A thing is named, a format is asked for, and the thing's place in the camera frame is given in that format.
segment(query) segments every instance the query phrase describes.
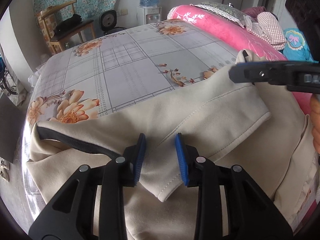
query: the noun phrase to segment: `wall socket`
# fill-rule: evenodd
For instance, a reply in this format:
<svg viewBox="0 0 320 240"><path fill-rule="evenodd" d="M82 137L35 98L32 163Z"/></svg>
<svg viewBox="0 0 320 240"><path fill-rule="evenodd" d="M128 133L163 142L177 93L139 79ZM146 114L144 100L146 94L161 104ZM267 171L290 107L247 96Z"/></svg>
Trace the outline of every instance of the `wall socket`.
<svg viewBox="0 0 320 240"><path fill-rule="evenodd" d="M116 11L117 12L117 17L121 15L127 15L128 14L128 9L121 9Z"/></svg>

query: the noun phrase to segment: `floral bedsheet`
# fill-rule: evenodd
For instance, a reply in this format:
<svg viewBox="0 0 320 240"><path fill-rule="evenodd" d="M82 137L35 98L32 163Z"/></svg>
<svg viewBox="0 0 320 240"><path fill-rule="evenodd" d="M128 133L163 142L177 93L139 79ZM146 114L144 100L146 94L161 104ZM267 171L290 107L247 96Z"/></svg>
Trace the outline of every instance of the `floral bedsheet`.
<svg viewBox="0 0 320 240"><path fill-rule="evenodd" d="M234 63L238 51L179 19L138 26L51 57L34 89L24 126L25 191L35 219L45 203L25 167L35 122L76 123L183 89Z"/></svg>

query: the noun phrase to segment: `red and white checkered fabric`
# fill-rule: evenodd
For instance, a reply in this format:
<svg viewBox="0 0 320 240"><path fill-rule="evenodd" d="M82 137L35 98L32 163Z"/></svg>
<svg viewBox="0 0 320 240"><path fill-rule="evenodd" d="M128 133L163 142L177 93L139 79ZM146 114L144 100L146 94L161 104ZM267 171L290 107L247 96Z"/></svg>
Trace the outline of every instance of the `red and white checkered fabric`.
<svg viewBox="0 0 320 240"><path fill-rule="evenodd" d="M284 49L287 40L275 16L270 12L262 12L257 20L258 23L253 23L249 17L245 17L247 31L268 42L276 50Z"/></svg>

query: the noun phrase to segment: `green patterned pillow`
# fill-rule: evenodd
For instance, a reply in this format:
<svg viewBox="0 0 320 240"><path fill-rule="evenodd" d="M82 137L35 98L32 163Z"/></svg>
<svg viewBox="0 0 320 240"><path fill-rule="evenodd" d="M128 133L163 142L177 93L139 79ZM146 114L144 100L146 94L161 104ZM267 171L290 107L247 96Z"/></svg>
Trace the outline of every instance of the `green patterned pillow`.
<svg viewBox="0 0 320 240"><path fill-rule="evenodd" d="M225 17L228 20L238 23L242 28L244 28L244 16L246 16L246 14L236 8L216 2L202 2L194 6Z"/></svg>

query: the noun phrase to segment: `silver bolt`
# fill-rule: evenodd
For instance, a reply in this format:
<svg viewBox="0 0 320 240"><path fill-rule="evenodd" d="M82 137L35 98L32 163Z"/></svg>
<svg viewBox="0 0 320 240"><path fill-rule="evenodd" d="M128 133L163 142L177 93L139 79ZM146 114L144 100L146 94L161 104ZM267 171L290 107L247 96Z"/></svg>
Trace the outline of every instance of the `silver bolt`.
<svg viewBox="0 0 320 240"><path fill-rule="evenodd" d="M242 171L242 168L241 168L241 166L239 166L239 165L233 166L232 169L233 169L235 172L240 172L240 171Z"/></svg>
<svg viewBox="0 0 320 240"><path fill-rule="evenodd" d="M202 156L199 156L196 158L197 163L204 163L205 162L205 158Z"/></svg>
<svg viewBox="0 0 320 240"><path fill-rule="evenodd" d="M116 158L116 163L123 163L123 162L125 162L124 157L120 156L120 157Z"/></svg>
<svg viewBox="0 0 320 240"><path fill-rule="evenodd" d="M80 168L79 168L79 171L81 172L85 172L89 169L89 166L88 165L81 165Z"/></svg>

